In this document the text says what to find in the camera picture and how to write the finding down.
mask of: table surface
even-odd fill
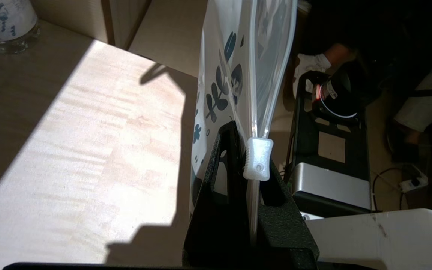
[[[180,265],[197,79],[41,28],[0,55],[0,269]]]

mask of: electrical cable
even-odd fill
[[[403,210],[403,196],[404,193],[401,192],[401,195],[399,196],[399,210]]]
[[[406,171],[405,169],[400,169],[400,168],[396,168],[396,167],[394,167],[394,168],[388,168],[388,169],[386,169],[386,170],[380,172],[379,174],[377,174],[376,177],[374,178],[374,180],[372,181],[372,201],[373,201],[373,203],[374,203],[374,211],[375,211],[375,212],[378,211],[378,204],[377,204],[377,202],[376,202],[376,192],[375,192],[375,190],[374,190],[374,188],[375,188],[375,186],[376,186],[376,180],[377,180],[377,179],[380,177],[380,175],[382,175],[383,173],[387,173],[388,171],[394,171],[394,170],[398,170],[398,171],[401,171],[401,172],[407,173],[407,174],[410,176],[411,179],[413,178],[413,175],[412,175],[411,173],[409,173],[408,171]]]
[[[379,175],[379,178],[381,178],[381,180],[383,180],[388,186],[392,187],[394,190],[396,191],[401,191],[401,188],[397,185],[394,185],[393,183],[391,183],[390,180],[386,179],[384,176],[380,175],[377,171],[373,171],[371,170],[372,173]]]

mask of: power strip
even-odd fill
[[[402,181],[401,183],[399,183],[399,186],[401,187],[401,191],[403,193],[407,193],[409,191],[418,188],[423,188],[427,185],[428,185],[428,178],[424,174],[421,174],[420,176],[414,179]]]

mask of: white plastic clip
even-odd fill
[[[248,180],[269,180],[269,159],[273,140],[251,137],[247,140],[246,165],[243,176]]]

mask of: plastic bag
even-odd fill
[[[293,0],[208,1],[199,55],[191,212],[221,126],[235,121],[246,147],[250,138],[269,136],[293,43],[296,7]],[[268,162],[270,151],[264,153]],[[214,187],[221,194],[226,194],[224,155]],[[259,184],[253,188],[259,191]]]

